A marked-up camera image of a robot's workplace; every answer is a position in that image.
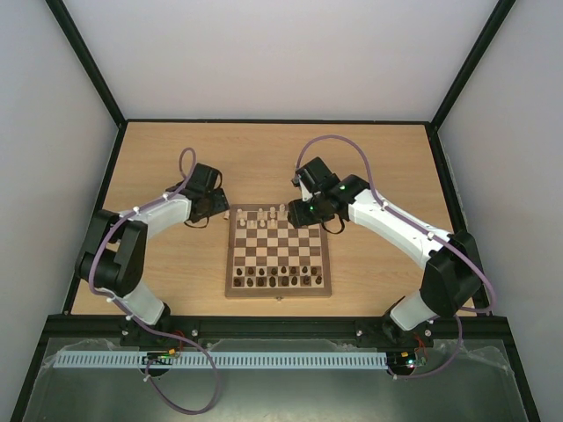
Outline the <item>white queen chess piece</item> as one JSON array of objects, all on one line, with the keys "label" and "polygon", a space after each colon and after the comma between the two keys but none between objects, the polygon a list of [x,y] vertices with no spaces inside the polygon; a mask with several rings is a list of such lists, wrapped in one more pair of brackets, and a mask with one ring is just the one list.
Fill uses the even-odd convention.
[{"label": "white queen chess piece", "polygon": [[281,204],[281,205],[279,206],[279,212],[278,212],[278,218],[279,218],[280,220],[285,217],[285,211],[286,211],[285,205],[284,205],[284,204]]}]

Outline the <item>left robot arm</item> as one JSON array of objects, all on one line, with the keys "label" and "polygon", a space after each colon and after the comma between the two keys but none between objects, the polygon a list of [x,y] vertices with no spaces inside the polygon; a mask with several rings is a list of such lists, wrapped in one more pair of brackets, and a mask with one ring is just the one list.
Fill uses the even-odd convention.
[{"label": "left robot arm", "polygon": [[174,225],[208,221],[227,211],[222,182],[218,169],[197,163],[183,180],[147,204],[121,213],[99,210],[78,254],[76,276],[140,328],[170,338],[170,307],[143,281],[147,243]]}]

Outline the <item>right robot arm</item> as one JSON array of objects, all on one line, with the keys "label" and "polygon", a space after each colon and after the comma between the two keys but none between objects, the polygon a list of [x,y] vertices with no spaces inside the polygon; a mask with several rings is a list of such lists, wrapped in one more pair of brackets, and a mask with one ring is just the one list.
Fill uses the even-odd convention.
[{"label": "right robot arm", "polygon": [[484,287],[475,239],[465,230],[451,234],[417,219],[377,195],[356,175],[339,178],[315,157],[295,172],[301,199],[288,205],[296,228],[332,219],[369,229],[404,252],[423,271],[420,288],[394,303],[382,331],[393,344],[405,343],[420,324],[453,317]]}]

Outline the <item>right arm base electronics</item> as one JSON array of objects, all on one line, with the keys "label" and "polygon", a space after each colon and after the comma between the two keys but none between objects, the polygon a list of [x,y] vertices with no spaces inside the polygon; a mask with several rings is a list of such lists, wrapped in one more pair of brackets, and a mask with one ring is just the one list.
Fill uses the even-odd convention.
[{"label": "right arm base electronics", "polygon": [[414,333],[397,351],[386,353],[387,373],[397,378],[414,376],[418,368],[428,364],[433,346],[431,339]]}]

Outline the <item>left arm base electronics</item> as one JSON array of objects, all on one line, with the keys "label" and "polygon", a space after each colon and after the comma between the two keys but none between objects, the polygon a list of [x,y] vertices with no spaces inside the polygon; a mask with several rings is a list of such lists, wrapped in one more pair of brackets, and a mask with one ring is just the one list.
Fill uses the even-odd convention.
[{"label": "left arm base electronics", "polygon": [[150,376],[162,376],[169,370],[167,365],[171,365],[172,360],[179,358],[183,352],[183,349],[184,343],[182,341],[179,341],[176,346],[170,346],[165,351],[147,353],[143,358],[143,365],[150,365]]}]

